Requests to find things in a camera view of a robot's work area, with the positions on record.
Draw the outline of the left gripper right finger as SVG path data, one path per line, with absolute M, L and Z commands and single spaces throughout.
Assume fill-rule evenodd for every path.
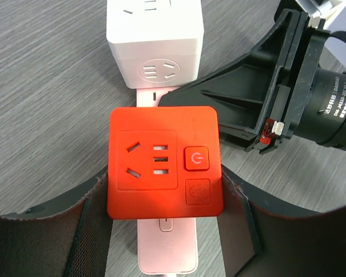
M 346 206 L 293 205 L 223 167 L 217 218 L 227 276 L 346 276 Z

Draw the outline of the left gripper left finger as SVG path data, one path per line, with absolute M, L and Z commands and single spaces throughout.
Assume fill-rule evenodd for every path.
M 0 215 L 0 276 L 104 276 L 107 172 L 23 213 Z

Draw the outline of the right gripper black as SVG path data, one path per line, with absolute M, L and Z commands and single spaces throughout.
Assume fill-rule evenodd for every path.
M 159 106 L 211 106 L 222 140 L 265 154 L 290 139 L 309 93 L 329 32 L 309 26 L 306 12 L 282 10 L 245 55 L 164 95 Z

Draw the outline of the pink white power strip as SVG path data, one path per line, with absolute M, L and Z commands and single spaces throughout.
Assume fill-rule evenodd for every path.
M 137 221 L 138 265 L 149 276 L 177 276 L 198 267 L 196 218 Z

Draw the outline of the white cube adapter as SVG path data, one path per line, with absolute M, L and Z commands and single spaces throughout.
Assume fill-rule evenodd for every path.
M 128 88 L 194 81 L 203 38 L 200 0 L 107 1 L 106 39 Z

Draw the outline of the red cube adapter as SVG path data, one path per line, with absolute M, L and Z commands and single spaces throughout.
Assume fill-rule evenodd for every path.
M 107 183 L 113 219 L 220 215 L 217 112 L 209 106 L 116 108 L 110 115 Z

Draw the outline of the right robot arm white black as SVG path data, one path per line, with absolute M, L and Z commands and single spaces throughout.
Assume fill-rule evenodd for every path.
M 246 54 L 166 95 L 160 106 L 211 106 L 223 142 L 265 154 L 299 136 L 346 151 L 346 71 L 320 67 L 328 38 L 346 32 L 309 26 L 307 13 L 280 9 Z

